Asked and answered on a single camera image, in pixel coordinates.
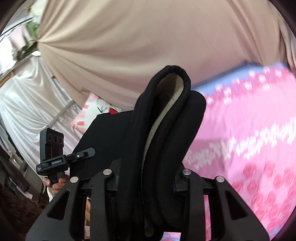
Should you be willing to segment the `person left hand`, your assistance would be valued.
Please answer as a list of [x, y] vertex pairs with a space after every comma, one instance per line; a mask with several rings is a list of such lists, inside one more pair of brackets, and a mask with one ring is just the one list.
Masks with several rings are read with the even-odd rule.
[[44, 184], [48, 187], [49, 192], [52, 195], [56, 195], [64, 187], [64, 185], [68, 182], [68, 180], [69, 180], [69, 175], [66, 175], [66, 174], [62, 176], [59, 179], [59, 181], [55, 184], [52, 184], [47, 177], [43, 178]]

